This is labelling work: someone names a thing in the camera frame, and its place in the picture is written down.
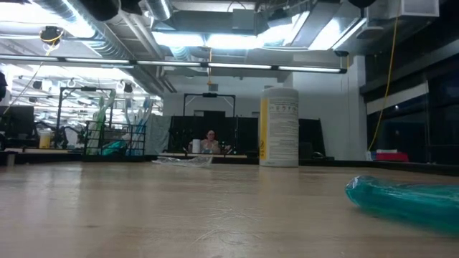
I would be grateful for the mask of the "clear plastic wrapper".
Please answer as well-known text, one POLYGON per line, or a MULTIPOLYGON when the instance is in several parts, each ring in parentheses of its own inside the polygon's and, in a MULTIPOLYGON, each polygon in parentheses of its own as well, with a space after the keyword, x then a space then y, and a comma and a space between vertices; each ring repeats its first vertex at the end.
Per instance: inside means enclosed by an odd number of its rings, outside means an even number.
POLYGON ((158 156, 156 160, 152 160, 155 164, 168 165, 168 166, 181 166, 188 168, 203 168, 209 167, 212 164, 212 156, 197 156, 197 157, 169 157, 158 156))

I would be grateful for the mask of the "black wire caddy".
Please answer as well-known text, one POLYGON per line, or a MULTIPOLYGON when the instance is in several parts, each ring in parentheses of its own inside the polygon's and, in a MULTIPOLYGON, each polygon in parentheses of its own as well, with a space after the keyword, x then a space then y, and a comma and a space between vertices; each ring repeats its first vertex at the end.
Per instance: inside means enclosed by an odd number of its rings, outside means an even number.
POLYGON ((145 125, 87 121, 84 151, 87 156, 144 156, 145 125))

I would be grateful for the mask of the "person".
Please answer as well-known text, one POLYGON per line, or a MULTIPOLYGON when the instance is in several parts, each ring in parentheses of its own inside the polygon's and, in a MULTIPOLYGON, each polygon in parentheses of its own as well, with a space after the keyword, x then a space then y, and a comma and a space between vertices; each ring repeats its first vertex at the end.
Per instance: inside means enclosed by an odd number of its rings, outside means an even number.
POLYGON ((209 130, 206 134, 206 138, 200 141, 200 151, 201 153, 208 154, 221 154, 227 153, 230 150, 230 145, 225 145, 221 147, 219 142, 215 138, 215 132, 209 130))

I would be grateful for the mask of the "wide black partition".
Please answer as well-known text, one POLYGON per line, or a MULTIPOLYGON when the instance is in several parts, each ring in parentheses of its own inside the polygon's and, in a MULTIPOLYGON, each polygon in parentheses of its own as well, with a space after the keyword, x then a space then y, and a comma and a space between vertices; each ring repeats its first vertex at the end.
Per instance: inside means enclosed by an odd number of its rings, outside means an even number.
POLYGON ((203 140, 213 130, 220 145, 232 146, 235 153, 256 153, 258 125, 257 118, 173 116, 169 128, 168 151, 182 152, 193 139, 203 140))

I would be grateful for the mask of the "white wipes canister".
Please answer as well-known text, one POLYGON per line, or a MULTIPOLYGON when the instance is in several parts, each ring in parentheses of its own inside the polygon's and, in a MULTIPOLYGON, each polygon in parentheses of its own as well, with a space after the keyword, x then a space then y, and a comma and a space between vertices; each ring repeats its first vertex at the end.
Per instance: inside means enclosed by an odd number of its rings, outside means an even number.
POLYGON ((299 166, 298 91, 264 89, 260 98, 259 162, 266 167, 299 166))

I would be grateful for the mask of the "grey blue cloth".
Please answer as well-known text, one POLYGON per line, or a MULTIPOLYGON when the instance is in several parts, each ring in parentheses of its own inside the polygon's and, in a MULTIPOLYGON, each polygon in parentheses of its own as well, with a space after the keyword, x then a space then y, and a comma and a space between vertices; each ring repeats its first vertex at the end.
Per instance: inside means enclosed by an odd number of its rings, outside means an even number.
POLYGON ((171 116, 151 115, 146 123, 145 154, 158 155, 168 148, 171 116))

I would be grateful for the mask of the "narrow black partition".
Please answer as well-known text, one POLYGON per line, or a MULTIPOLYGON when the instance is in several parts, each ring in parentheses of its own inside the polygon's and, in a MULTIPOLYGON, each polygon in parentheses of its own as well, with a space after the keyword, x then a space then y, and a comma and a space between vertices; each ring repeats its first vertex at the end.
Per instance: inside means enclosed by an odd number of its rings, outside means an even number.
POLYGON ((299 158, 301 160, 326 158, 323 131, 320 120, 299 120, 299 158))

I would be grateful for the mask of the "red box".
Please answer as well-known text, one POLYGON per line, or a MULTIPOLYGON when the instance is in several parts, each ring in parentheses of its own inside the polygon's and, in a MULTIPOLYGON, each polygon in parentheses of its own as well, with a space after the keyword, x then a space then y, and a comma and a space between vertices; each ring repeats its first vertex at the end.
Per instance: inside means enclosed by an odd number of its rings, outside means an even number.
POLYGON ((384 162, 409 162, 409 158, 406 153, 376 153, 374 160, 384 162))

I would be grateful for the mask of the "yellow container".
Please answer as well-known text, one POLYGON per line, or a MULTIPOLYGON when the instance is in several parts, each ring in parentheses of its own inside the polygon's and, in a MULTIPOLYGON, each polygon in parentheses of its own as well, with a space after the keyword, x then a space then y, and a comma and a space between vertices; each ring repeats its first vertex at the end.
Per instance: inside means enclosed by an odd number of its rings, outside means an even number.
POLYGON ((52 132, 50 130, 42 130, 39 132, 39 148, 50 149, 52 132))

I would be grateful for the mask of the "black monitor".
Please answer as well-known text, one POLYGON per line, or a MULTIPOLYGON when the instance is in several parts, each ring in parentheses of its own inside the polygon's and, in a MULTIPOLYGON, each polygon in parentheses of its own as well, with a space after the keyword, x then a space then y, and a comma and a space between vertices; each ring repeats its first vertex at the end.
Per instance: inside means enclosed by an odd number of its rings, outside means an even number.
POLYGON ((34 107, 0 106, 0 150, 37 146, 34 107))

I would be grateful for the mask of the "white ceiling air unit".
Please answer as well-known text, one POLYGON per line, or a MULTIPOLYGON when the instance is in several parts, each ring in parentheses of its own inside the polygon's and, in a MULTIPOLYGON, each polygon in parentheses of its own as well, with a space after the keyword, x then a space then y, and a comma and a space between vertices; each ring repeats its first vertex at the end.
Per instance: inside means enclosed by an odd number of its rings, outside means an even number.
POLYGON ((440 0, 376 0, 362 9, 366 21, 357 39, 376 39, 398 19, 399 22, 433 19, 440 16, 440 0))

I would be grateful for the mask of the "black aluminium frame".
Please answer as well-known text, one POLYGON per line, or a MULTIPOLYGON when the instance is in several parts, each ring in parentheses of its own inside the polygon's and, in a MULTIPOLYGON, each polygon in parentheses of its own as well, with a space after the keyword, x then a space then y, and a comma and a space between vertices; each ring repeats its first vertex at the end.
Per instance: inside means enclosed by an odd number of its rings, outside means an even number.
POLYGON ((347 69, 335 67, 311 67, 311 66, 287 66, 274 64, 245 64, 245 63, 224 63, 224 62, 180 62, 163 60, 136 60, 136 59, 101 59, 87 57, 51 57, 0 54, 0 60, 21 61, 21 62, 61 62, 75 64, 108 65, 115 67, 133 66, 161 66, 161 67, 200 67, 200 68, 222 68, 239 70, 270 70, 281 72, 310 72, 326 74, 345 74, 347 69))

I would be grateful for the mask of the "small silver air duct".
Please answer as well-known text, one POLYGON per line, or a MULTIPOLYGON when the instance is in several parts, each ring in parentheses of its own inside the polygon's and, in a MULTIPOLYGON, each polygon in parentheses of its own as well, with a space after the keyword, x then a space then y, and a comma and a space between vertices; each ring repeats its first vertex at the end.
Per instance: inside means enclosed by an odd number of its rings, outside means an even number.
POLYGON ((151 16, 159 21, 166 21, 173 14, 173 6, 170 0, 145 0, 151 16))

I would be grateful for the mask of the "large silver air duct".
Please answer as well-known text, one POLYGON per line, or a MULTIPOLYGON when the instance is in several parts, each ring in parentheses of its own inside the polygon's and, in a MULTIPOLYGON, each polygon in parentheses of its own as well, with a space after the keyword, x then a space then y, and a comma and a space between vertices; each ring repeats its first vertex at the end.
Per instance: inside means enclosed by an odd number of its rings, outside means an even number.
MULTIPOLYGON (((80 0, 33 0, 51 14, 56 14, 66 22, 76 22, 81 18, 84 23, 95 31, 95 40, 89 42, 89 48, 106 59, 135 59, 133 53, 117 38, 114 32, 101 21, 97 21, 80 3, 80 0)), ((120 69, 133 77, 147 93, 163 95, 173 93, 175 88, 165 79, 154 75, 144 67, 120 69)))

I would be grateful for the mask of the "black table frame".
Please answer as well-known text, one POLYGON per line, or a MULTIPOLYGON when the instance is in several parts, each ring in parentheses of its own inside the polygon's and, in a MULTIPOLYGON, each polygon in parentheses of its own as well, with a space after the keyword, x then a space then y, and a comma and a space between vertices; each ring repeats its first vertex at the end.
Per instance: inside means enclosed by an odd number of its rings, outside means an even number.
MULTIPOLYGON (((157 156, 85 156, 81 153, 17 153, 0 151, 0 166, 6 166, 8 157, 14 157, 14 163, 56 163, 56 162, 146 162, 155 161, 157 156)), ((300 160, 300 166, 346 167, 346 168, 380 168, 394 171, 435 174, 459 177, 459 166, 435 165, 426 163, 400 163, 383 161, 328 161, 300 160)))

